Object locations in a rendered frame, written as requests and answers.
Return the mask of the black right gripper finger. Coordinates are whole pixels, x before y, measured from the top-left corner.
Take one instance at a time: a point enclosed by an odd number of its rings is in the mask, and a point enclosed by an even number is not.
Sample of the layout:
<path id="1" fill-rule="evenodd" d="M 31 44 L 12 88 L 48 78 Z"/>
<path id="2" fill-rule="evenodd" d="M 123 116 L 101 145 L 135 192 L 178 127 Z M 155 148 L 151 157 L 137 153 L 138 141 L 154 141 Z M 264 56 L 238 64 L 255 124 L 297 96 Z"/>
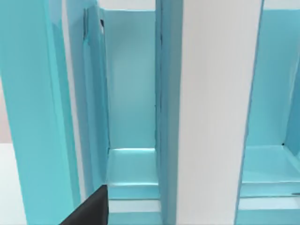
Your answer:
<path id="1" fill-rule="evenodd" d="M 107 185 L 101 185 L 59 225 L 108 225 Z"/>

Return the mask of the light blue rack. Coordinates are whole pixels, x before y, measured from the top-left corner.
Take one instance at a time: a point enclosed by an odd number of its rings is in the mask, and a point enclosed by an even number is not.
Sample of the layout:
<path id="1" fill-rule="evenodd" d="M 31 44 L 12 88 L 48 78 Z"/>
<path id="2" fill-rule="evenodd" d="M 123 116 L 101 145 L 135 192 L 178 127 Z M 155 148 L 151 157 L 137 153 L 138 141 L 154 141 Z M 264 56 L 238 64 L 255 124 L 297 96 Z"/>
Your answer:
<path id="1" fill-rule="evenodd" d="M 300 225 L 300 0 L 0 0 L 0 225 Z"/>

